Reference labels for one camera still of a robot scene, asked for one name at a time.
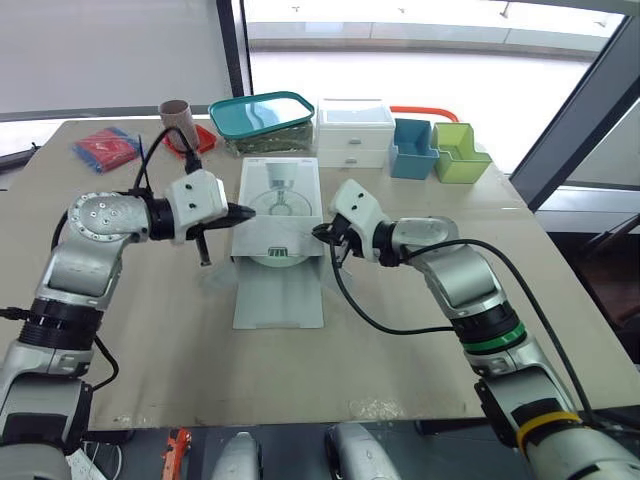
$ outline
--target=red tray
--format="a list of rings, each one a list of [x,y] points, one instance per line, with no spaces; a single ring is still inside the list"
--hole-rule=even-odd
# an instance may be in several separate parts
[[[200,125],[196,125],[196,132],[198,132],[198,140],[200,146],[198,147],[198,153],[204,153],[211,150],[216,146],[216,136]],[[171,145],[171,141],[169,140],[169,135],[165,136],[162,139],[162,143],[164,143],[165,147],[167,147],[173,154],[177,157],[184,158],[184,153],[176,150],[173,145]]]

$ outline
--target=green ring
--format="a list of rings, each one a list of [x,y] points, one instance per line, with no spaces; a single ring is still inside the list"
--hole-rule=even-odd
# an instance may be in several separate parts
[[[521,322],[511,331],[505,333],[491,340],[477,343],[463,343],[462,347],[469,353],[484,352],[486,350],[493,350],[496,348],[504,347],[513,343],[519,339],[525,333],[524,324]]]

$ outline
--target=red handle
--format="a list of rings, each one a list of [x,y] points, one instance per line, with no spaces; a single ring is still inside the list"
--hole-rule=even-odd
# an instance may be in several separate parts
[[[431,115],[441,115],[443,117],[447,117],[452,122],[458,123],[458,117],[450,112],[449,110],[445,110],[443,108],[432,108],[432,107],[400,107],[393,106],[391,107],[391,111],[395,113],[427,113]]]

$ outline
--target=paper cup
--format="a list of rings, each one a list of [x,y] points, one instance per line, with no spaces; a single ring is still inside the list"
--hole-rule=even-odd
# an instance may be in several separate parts
[[[193,123],[191,116],[191,107],[184,100],[169,100],[158,107],[160,119],[165,127],[178,127],[194,150],[198,149],[200,141],[198,140],[198,131]],[[178,132],[169,132],[169,141],[173,147],[180,151],[186,152],[188,147],[182,142]]]

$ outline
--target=red object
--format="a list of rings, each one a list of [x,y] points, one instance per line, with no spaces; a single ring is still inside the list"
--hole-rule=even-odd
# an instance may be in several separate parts
[[[191,445],[191,432],[186,428],[171,430],[167,440],[167,451],[164,453],[162,480],[180,480],[182,459]]]
[[[196,125],[196,132],[198,132],[198,140],[200,141],[200,146],[198,146],[198,153],[204,153],[211,150],[216,146],[216,136],[211,133],[206,128],[201,127],[200,125]],[[162,143],[173,152],[174,155],[180,158],[184,158],[184,153],[176,150],[173,145],[171,145],[171,141],[169,140],[169,136],[167,135],[162,139]]]
[[[135,140],[115,127],[77,141],[73,150],[98,173],[113,170],[138,156]]]
[[[432,108],[432,107],[400,107],[394,106],[391,107],[391,111],[395,113],[426,113],[430,115],[440,115],[443,117],[447,117],[452,122],[458,123],[458,117],[455,113],[450,112],[449,110],[445,110],[443,108]]]

